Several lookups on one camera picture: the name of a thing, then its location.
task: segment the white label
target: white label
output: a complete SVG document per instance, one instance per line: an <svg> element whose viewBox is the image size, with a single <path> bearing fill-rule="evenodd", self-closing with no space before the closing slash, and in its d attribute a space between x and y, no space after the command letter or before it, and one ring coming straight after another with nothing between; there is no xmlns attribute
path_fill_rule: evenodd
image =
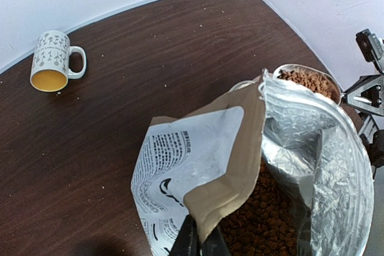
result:
<svg viewBox="0 0 384 256"><path fill-rule="evenodd" d="M236 106L149 127L131 190L153 255L168 256L188 215L184 195L225 174L243 116Z"/></svg>

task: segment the mug handle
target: mug handle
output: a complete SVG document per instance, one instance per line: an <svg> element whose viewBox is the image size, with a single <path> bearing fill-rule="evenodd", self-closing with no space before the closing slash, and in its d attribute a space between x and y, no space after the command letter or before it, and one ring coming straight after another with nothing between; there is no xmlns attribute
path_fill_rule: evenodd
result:
<svg viewBox="0 0 384 256"><path fill-rule="evenodd" d="M80 72L73 72L68 68L68 78L69 79L79 79L84 76L85 70L86 70L86 56L85 51L79 46L70 46L70 55L72 53L78 53L82 56L83 59L83 69Z"/></svg>

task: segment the brown granules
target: brown granules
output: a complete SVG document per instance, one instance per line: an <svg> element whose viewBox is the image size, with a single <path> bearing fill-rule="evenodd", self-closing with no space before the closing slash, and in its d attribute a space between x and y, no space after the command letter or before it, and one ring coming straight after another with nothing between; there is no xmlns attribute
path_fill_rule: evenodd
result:
<svg viewBox="0 0 384 256"><path fill-rule="evenodd" d="M307 74L296 71L282 71L279 78L301 84L306 88L311 89L313 92L320 93L325 97L331 98L332 96L332 87L329 85L327 79L319 73Z"/></svg>
<svg viewBox="0 0 384 256"><path fill-rule="evenodd" d="M220 222L233 256L296 255L296 233L290 200L262 161L250 198Z"/></svg>

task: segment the mug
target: mug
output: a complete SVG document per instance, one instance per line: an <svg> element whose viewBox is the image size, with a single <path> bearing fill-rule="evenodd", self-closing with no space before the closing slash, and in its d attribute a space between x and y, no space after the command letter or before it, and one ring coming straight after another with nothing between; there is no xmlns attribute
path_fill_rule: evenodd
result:
<svg viewBox="0 0 384 256"><path fill-rule="evenodd" d="M80 72L69 68L70 55L79 53L83 59ZM79 46L70 46L68 36L56 30L44 32L37 40L32 61L31 85L45 92L54 92L64 88L68 79L83 77L86 70L85 51Z"/></svg>

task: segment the brown paper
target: brown paper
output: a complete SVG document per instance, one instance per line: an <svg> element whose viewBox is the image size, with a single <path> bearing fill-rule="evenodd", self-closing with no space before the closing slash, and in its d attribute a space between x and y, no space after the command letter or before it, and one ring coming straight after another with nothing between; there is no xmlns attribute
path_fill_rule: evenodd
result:
<svg viewBox="0 0 384 256"><path fill-rule="evenodd" d="M195 219L199 239L204 242L221 219L242 206L257 182L261 162L262 130L265 103L258 85L249 85L217 98L186 117L241 106L244 117L233 144L226 173L198 186L184 197L184 204ZM170 123L176 119L156 117L151 125Z"/></svg>

